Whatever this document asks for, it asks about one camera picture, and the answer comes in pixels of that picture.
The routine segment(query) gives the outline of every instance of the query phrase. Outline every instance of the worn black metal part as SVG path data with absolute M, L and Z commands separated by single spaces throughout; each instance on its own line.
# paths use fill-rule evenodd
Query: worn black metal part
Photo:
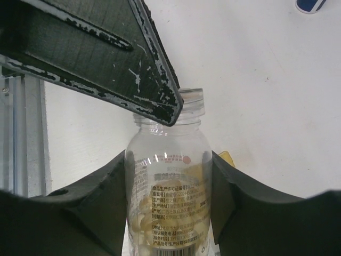
M 0 254 L 121 255 L 126 223 L 124 155 L 47 197 L 0 191 Z
M 178 80 L 143 0 L 0 0 L 0 64 L 165 125 Z
M 341 193 L 309 199 L 252 179 L 214 154 L 212 226 L 223 256 L 341 255 Z M 124 154 L 47 197 L 0 191 L 1 255 L 121 255 Z
M 341 255 L 341 192 L 309 199 L 272 189 L 214 154 L 212 228 L 221 255 Z

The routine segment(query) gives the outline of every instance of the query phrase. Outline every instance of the barcode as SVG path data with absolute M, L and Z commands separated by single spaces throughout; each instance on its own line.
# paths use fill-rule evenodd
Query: barcode
M 196 244 L 174 250 L 153 248 L 153 256 L 196 256 Z

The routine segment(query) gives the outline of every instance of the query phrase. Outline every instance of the blue can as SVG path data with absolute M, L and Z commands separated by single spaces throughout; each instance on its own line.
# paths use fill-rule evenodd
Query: blue can
M 296 7 L 304 13 L 315 13 L 325 2 L 326 0 L 296 0 Z

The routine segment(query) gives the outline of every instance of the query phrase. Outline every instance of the bottle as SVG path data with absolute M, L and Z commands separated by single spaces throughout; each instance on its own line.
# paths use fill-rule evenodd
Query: bottle
M 134 114 L 139 131 L 125 154 L 131 256 L 207 256 L 212 151 L 199 130 L 202 89 L 179 89 L 172 127 Z

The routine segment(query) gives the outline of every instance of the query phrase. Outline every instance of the transparent plastic bottle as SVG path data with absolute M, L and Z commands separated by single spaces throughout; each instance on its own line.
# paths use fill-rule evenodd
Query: transparent plastic bottle
M 130 255 L 208 255 L 212 151 L 199 130 L 202 89 L 180 89 L 172 127 L 134 114 L 125 155 Z

